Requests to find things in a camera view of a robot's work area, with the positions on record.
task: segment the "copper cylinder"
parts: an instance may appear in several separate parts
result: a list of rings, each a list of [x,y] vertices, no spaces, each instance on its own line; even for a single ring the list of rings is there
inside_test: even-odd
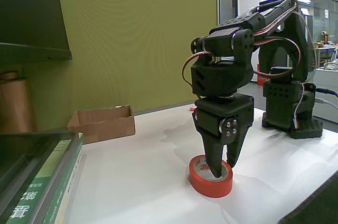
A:
[[[36,131],[29,87],[17,72],[0,74],[0,133]]]

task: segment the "black wire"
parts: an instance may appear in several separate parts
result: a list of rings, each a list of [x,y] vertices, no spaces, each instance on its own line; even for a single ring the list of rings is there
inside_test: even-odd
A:
[[[316,88],[316,92],[333,95],[333,96],[336,96],[338,98],[338,94],[333,90],[329,90],[328,88]]]

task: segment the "green book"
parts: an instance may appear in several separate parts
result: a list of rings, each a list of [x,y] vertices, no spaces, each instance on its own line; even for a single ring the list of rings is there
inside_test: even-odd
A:
[[[81,159],[81,152],[79,154],[78,159],[75,162],[75,166],[74,166],[73,171],[72,171],[72,173],[70,175],[67,187],[65,189],[62,201],[60,203],[58,215],[55,218],[54,224],[62,224],[63,223],[64,216],[65,216],[66,211],[67,211],[67,206],[68,206],[70,194],[72,192],[73,185],[74,185],[74,182],[75,182],[75,177],[76,177],[76,174],[77,174],[77,171],[78,171],[78,167],[80,165],[80,159]]]
[[[67,189],[68,182],[71,178],[73,168],[75,164],[79,161],[80,157],[80,151],[82,148],[82,142],[83,142],[83,134],[80,134],[80,140],[81,144],[76,149],[75,154],[73,154],[72,158],[69,160],[69,164],[67,166],[67,169],[64,172],[64,175],[61,179],[61,182],[55,191],[54,197],[52,199],[52,202],[48,208],[48,211],[46,213],[46,216],[43,220],[43,224],[53,224],[56,220],[56,217],[58,215],[60,205],[64,196],[64,193]]]
[[[46,162],[42,165],[38,174],[33,179],[29,188],[22,195],[21,200],[13,210],[10,218],[7,221],[7,224],[24,224],[28,222],[40,195],[48,184],[55,168],[60,163],[63,154],[70,142],[71,139],[60,141],[57,144],[53,152],[47,158]]]

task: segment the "cardboard box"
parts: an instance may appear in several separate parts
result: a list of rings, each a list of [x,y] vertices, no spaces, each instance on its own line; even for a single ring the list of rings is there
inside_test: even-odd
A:
[[[82,132],[84,144],[135,134],[132,108],[77,110],[68,123],[68,130]]]

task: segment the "tape roll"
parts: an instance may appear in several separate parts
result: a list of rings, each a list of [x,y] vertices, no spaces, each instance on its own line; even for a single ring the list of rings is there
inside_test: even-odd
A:
[[[190,183],[202,195],[211,198],[221,198],[228,195],[232,189],[232,168],[222,160],[222,174],[215,178],[211,173],[205,155],[198,155],[189,163]]]

